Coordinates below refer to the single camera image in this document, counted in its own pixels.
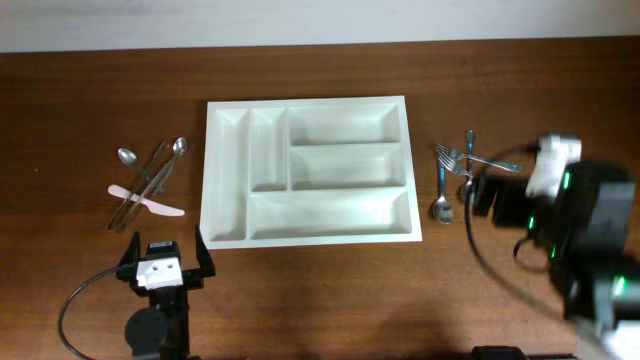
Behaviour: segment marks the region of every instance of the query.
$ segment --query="white backdrop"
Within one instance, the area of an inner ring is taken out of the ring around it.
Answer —
[[[638,0],[0,0],[0,51],[640,34]]]

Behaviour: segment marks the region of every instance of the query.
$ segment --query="pile of utensils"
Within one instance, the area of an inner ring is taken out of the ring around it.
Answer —
[[[142,166],[138,162],[138,158],[132,151],[127,149],[118,150],[118,156],[120,157],[120,160],[122,160],[125,165],[137,169],[138,172],[140,172],[140,179],[138,180],[134,188],[128,193],[125,200],[122,202],[116,213],[111,218],[111,221],[107,226],[107,229],[109,231],[117,232],[126,228],[126,226],[131,222],[140,204],[145,204],[147,206],[149,206],[149,204],[154,204],[154,202],[148,201],[147,197],[149,197],[149,195],[157,195],[162,192],[162,187],[173,171],[173,167],[175,166],[176,161],[184,156],[184,154],[187,152],[187,141],[183,137],[179,137],[175,141],[175,143],[173,144],[173,157],[171,158],[171,160],[165,163],[160,171],[158,171],[158,173],[152,178],[151,174],[156,167],[156,163],[160,160],[166,148],[167,142],[165,140],[162,141],[162,144],[160,144],[160,147],[158,148],[158,150],[156,150],[153,158],[146,168],[142,168]],[[137,195],[138,191],[140,191],[145,182],[148,182],[147,187],[142,191],[140,195]]]
[[[520,172],[522,166],[506,161],[497,161],[480,156],[473,155],[473,147],[476,139],[476,134],[473,130],[468,130],[465,134],[465,140],[467,143],[467,153],[463,153],[453,148],[448,148],[444,145],[436,145],[436,153],[438,154],[438,198],[433,203],[433,215],[435,218],[443,224],[453,223],[453,210],[451,204],[445,198],[445,172],[448,170],[457,176],[466,176],[467,181],[462,185],[460,189],[461,199],[466,199],[467,191],[471,187],[471,180],[473,179],[473,167],[472,161],[478,161],[488,164],[490,166],[497,167],[502,170],[510,172]],[[460,160],[467,160],[467,167],[462,164],[458,164]]]

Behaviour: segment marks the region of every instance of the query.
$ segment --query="wooden table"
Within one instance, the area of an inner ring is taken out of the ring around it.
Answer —
[[[218,358],[405,358],[508,344],[574,352],[575,335],[518,303],[474,261],[455,224],[430,216],[432,146],[493,154],[546,131],[577,134],[585,157],[640,177],[640,38],[461,41],[354,46],[173,49],[0,56],[0,352],[72,356],[55,323],[65,298],[114,266],[133,229],[143,245],[177,240],[196,266],[206,102],[406,96],[421,243],[225,250],[218,276],[190,293],[191,349]],[[182,218],[140,212],[106,231],[120,201],[110,184],[135,173],[116,149],[150,157],[160,139],[190,150],[157,200]],[[449,178],[452,199],[463,179]],[[629,248],[638,253],[638,201]],[[511,281],[561,310],[546,276],[523,273],[521,231],[477,220],[481,250]],[[523,249],[529,261],[535,250]],[[65,319],[70,340],[97,358],[127,358],[124,325],[145,306],[114,279],[89,287]]]

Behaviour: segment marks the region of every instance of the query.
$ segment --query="glowing green led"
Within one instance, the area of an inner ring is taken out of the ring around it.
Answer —
[[[613,295],[620,296],[627,289],[627,279],[624,276],[618,276],[613,281]]]
[[[562,188],[567,190],[569,187],[569,182],[571,181],[571,174],[566,172],[564,173],[564,179],[562,179]]]

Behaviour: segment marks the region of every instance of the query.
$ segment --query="silver spoon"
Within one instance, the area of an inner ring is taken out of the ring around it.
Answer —
[[[433,203],[433,215],[443,224],[453,223],[453,209],[444,197],[444,166],[438,160],[438,199]]]
[[[476,133],[473,132],[473,130],[468,130],[467,133],[465,134],[465,138],[467,140],[467,154],[473,155],[473,143],[476,140]],[[471,163],[472,163],[471,159],[467,158],[467,171],[469,171],[469,174],[473,175]],[[469,177],[467,179],[467,182],[465,182],[464,185],[462,185],[462,187],[460,188],[460,195],[462,196],[462,201],[465,201],[465,199],[467,198],[467,191],[469,191],[469,188],[471,188],[471,177]]]
[[[173,143],[173,157],[171,158],[171,160],[169,160],[169,170],[167,171],[167,174],[164,176],[164,178],[160,180],[158,186],[156,186],[156,189],[153,191],[153,195],[157,195],[160,191],[162,191],[162,186],[164,185],[165,181],[167,181],[167,178],[169,178],[169,174],[171,174],[173,165],[175,165],[176,160],[178,160],[178,158],[181,158],[186,152],[187,140],[183,137],[179,137],[178,139],[176,139],[176,142]]]
[[[118,149],[118,157],[120,158],[123,164],[136,168],[142,174],[142,176],[144,176],[144,178],[147,179],[147,181],[151,181],[151,177],[149,177],[149,174],[147,174],[147,172],[144,171],[142,166],[140,166],[140,163],[138,162],[138,157],[136,156],[136,154],[133,153],[133,151],[125,148],[120,148]]]

